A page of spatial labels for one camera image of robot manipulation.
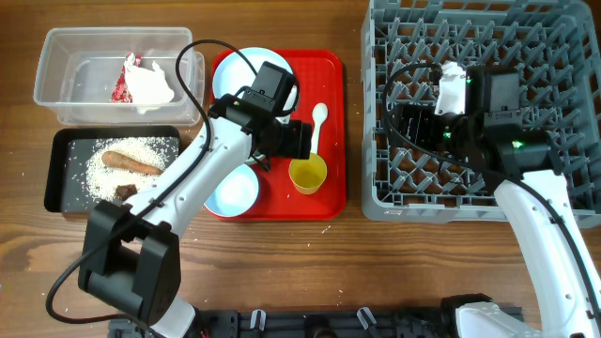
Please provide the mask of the yellow plastic cup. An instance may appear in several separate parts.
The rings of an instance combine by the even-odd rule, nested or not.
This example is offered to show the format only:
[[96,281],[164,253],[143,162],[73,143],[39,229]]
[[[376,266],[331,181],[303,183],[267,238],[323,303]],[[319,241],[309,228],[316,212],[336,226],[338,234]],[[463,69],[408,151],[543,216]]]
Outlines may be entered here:
[[325,182],[328,167],[317,154],[311,153],[308,160],[292,160],[288,174],[295,189],[302,194],[313,194]]

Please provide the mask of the small light blue bowl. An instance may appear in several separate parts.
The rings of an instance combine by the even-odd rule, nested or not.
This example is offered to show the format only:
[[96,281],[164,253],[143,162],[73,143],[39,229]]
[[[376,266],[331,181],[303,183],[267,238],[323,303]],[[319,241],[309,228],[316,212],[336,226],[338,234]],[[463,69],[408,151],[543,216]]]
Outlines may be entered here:
[[249,165],[242,164],[218,185],[204,207],[219,217],[238,217],[254,205],[258,195],[256,173]]

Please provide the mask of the white napkin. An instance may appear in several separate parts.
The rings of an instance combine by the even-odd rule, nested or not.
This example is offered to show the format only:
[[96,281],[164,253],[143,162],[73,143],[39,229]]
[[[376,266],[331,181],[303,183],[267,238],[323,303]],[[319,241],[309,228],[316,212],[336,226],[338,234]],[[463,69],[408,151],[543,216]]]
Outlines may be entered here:
[[156,61],[152,62],[151,69],[136,66],[135,61],[134,53],[126,56],[125,84],[137,113],[144,115],[148,111],[159,109],[160,105],[169,103],[174,98],[175,92],[167,83],[165,72]]

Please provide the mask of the red snack wrapper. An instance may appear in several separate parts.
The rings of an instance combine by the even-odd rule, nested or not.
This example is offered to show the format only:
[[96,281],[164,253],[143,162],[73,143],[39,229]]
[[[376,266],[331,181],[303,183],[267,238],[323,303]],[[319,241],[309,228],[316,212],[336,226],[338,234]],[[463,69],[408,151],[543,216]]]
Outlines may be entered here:
[[[138,67],[141,64],[142,56],[140,54],[129,53],[126,59],[133,57],[132,64]],[[125,67],[122,67],[119,78],[116,81],[116,87],[111,96],[111,103],[132,103],[132,96],[125,81]]]

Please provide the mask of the brown food scrap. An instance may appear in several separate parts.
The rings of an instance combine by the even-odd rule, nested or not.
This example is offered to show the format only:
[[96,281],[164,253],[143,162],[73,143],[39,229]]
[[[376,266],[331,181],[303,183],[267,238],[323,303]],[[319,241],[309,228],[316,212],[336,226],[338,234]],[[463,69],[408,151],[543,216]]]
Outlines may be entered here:
[[118,200],[126,201],[129,197],[137,194],[138,190],[134,184],[121,185],[116,187],[115,197]]

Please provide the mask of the brown carrot-like food piece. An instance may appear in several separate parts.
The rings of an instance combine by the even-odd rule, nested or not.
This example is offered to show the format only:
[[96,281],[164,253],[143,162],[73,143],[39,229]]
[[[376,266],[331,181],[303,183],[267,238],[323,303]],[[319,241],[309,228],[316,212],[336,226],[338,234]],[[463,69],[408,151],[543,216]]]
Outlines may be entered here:
[[156,176],[162,173],[162,170],[158,167],[144,164],[115,151],[105,151],[101,156],[101,161],[111,168],[123,169],[144,175]]

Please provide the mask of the white rice pile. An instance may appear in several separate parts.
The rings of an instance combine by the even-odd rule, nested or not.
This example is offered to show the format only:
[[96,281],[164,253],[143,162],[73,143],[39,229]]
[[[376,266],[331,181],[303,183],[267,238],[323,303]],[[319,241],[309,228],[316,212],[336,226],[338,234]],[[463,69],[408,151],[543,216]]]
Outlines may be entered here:
[[106,166],[101,161],[105,151],[115,151],[136,161],[165,170],[179,150],[177,137],[126,137],[84,139],[74,141],[68,155],[69,164],[76,171],[71,179],[84,194],[78,200],[91,204],[116,199],[117,186],[134,184],[138,191],[148,188],[158,176],[144,175]]

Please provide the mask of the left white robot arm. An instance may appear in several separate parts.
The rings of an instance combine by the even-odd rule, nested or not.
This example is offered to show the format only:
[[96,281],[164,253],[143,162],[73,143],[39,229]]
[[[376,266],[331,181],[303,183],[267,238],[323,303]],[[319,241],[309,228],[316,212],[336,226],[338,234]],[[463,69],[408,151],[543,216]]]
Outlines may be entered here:
[[292,73],[263,63],[250,87],[214,102],[198,137],[151,188],[120,206],[98,203],[86,227],[79,287],[159,337],[197,333],[196,309],[177,294],[179,242],[217,186],[256,151],[309,158],[311,126],[279,120],[298,87]]

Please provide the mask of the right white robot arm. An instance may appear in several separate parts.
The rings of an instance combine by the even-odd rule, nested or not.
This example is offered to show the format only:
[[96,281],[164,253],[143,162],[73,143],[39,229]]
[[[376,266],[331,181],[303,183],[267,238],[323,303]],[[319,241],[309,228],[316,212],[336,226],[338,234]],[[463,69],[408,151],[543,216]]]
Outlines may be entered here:
[[387,80],[381,107],[390,142],[479,173],[518,241],[538,301],[535,330],[479,295],[443,302],[453,337],[597,337],[600,276],[578,229],[562,160],[546,131],[524,129],[519,74],[507,67],[427,65],[439,86],[434,107],[388,103],[394,81],[419,69],[408,65]]

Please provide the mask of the grey dishwasher rack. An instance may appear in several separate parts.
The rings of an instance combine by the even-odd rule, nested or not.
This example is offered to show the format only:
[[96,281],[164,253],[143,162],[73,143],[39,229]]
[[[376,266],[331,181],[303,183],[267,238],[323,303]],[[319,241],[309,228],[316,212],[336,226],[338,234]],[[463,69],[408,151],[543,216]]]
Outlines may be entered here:
[[524,124],[548,131],[560,152],[575,219],[600,223],[600,50],[581,1],[373,1],[361,31],[364,125],[362,211],[374,221],[501,222],[481,176],[388,141],[381,114],[393,100],[433,104],[427,65],[512,67]]

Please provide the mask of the white plastic spoon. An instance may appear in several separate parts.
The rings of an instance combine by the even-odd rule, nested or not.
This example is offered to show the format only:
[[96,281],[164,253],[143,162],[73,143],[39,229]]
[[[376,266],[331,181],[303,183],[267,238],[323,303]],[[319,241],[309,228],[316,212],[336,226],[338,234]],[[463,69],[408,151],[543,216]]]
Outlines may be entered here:
[[328,107],[325,103],[318,103],[312,112],[312,118],[314,122],[314,129],[311,138],[311,152],[314,154],[318,153],[319,134],[322,124],[328,117]]

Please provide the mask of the large light blue plate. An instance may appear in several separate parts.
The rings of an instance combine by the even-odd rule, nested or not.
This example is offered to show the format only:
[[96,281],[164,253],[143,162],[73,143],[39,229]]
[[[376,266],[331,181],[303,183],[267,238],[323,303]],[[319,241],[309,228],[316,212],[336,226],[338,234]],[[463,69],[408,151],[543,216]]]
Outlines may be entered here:
[[[264,62],[270,62],[278,67],[292,73],[293,70],[287,61],[274,52],[261,47],[248,47],[240,50],[251,62],[256,70],[259,70]],[[231,53],[219,63],[213,73],[212,92],[215,99],[224,94],[234,95],[242,86],[250,86],[255,75],[247,63],[236,53]]]

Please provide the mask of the clear plastic bin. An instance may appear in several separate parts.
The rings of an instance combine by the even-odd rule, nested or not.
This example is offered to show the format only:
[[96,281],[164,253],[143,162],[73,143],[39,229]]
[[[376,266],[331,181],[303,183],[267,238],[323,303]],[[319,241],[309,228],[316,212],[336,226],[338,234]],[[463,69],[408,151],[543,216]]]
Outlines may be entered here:
[[[175,125],[193,126],[200,115],[182,90],[181,77],[198,102],[205,90],[205,60],[189,50],[193,41],[186,27],[75,27],[48,32],[39,58],[34,101],[57,115],[64,125]],[[112,102],[117,80],[130,53],[141,57],[141,67],[157,64],[175,97],[163,105],[144,107]]]

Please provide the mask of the black tray bin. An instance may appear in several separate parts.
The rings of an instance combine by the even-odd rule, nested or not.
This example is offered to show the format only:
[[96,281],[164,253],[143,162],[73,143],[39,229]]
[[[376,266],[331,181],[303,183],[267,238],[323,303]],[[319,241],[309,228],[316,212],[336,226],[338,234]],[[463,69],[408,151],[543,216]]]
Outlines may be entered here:
[[86,204],[78,199],[84,194],[76,188],[71,175],[76,171],[69,164],[68,155],[72,153],[70,146],[74,141],[84,139],[106,139],[126,137],[177,137],[180,135],[171,126],[115,127],[115,128],[83,128],[63,129],[53,140],[50,166],[44,196],[44,207],[54,213],[87,213],[98,203]]

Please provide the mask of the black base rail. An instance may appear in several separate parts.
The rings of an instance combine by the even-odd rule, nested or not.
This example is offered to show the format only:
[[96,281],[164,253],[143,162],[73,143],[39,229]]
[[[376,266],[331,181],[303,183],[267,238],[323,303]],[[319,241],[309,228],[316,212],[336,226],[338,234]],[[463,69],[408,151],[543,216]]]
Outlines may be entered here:
[[450,337],[449,316],[434,307],[375,312],[375,328],[366,330],[355,312],[268,313],[263,329],[252,316],[236,311],[203,311],[199,337],[310,338],[325,330],[329,337]]

